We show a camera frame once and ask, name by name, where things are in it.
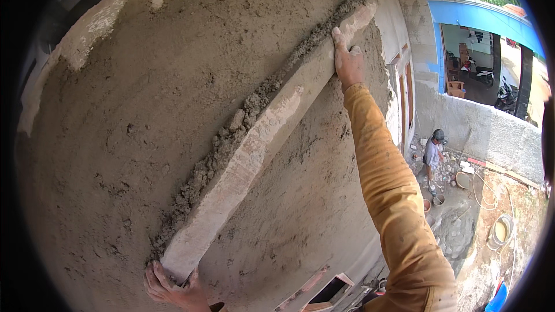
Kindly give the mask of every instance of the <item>cap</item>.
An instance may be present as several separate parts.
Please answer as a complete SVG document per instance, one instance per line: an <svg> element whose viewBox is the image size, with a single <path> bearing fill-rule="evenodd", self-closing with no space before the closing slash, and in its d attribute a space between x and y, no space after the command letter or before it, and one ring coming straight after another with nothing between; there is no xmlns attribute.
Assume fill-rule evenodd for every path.
<svg viewBox="0 0 555 312"><path fill-rule="evenodd" d="M438 141L442 141L445 138L445 134L443 133L443 130L436 129L434 131L434 138Z"/></svg>

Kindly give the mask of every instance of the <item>worker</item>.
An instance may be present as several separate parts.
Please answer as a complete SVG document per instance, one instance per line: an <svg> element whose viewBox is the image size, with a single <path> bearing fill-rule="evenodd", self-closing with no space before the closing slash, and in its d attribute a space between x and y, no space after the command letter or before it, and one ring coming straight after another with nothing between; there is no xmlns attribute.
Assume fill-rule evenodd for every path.
<svg viewBox="0 0 555 312"><path fill-rule="evenodd" d="M422 156L422 169L416 175L416 180L418 183L422 182L424 177L428 178L428 190L433 196L437 195L436 192L436 169L440 161L443 162L445 157L443 156L443 140L445 140L445 134L443 130L436 129L434 134L430 136L426 142L426 148L424 149L424 155Z"/></svg>
<svg viewBox="0 0 555 312"><path fill-rule="evenodd" d="M366 302L360 311L455 311L454 272L424 219L420 187L399 149L364 80L364 56L358 46L349 51L345 37L334 28L335 68L349 112L362 195L380 234L390 274L386 292ZM172 302L188 312L223 312L209 306L198 279L179 287L164 275L157 261L149 263L144 284L155 301Z"/></svg>

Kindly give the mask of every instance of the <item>gray shirt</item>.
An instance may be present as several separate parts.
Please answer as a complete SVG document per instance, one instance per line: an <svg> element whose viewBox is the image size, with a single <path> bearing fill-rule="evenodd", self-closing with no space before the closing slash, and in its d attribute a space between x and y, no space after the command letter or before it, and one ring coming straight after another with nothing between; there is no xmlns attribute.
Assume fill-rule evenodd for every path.
<svg viewBox="0 0 555 312"><path fill-rule="evenodd" d="M425 163L432 168L432 170L435 170L437 168L437 165L440 162L439 150L437 148L437 145L434 142L432 142L431 137L428 139L428 142L426 143L426 149L424 150L424 160L425 160Z"/></svg>

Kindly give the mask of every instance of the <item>yellow long-sleeve shirt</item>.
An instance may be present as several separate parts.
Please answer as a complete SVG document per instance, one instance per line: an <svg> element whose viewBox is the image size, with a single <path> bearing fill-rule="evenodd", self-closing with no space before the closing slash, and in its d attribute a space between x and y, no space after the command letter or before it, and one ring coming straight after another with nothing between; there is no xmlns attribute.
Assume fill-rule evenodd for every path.
<svg viewBox="0 0 555 312"><path fill-rule="evenodd" d="M390 275L369 311L455 311L457 284L424 219L420 187L361 83L345 92L362 195L381 238Z"/></svg>

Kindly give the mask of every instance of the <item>hand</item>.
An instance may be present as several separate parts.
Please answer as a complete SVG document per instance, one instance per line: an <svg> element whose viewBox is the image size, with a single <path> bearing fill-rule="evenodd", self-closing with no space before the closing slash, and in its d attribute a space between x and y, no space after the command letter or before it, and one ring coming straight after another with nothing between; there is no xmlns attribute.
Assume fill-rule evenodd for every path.
<svg viewBox="0 0 555 312"><path fill-rule="evenodd" d="M338 27L331 30L331 36L335 44L335 72L345 93L352 85L364 82L364 57L358 46L352 46L350 52L347 50L345 36Z"/></svg>
<svg viewBox="0 0 555 312"><path fill-rule="evenodd" d="M200 286L199 269L195 268L183 288L170 282L162 264L154 260L148 263L144 273L144 287L156 302L171 302L187 312L210 312L208 301Z"/></svg>

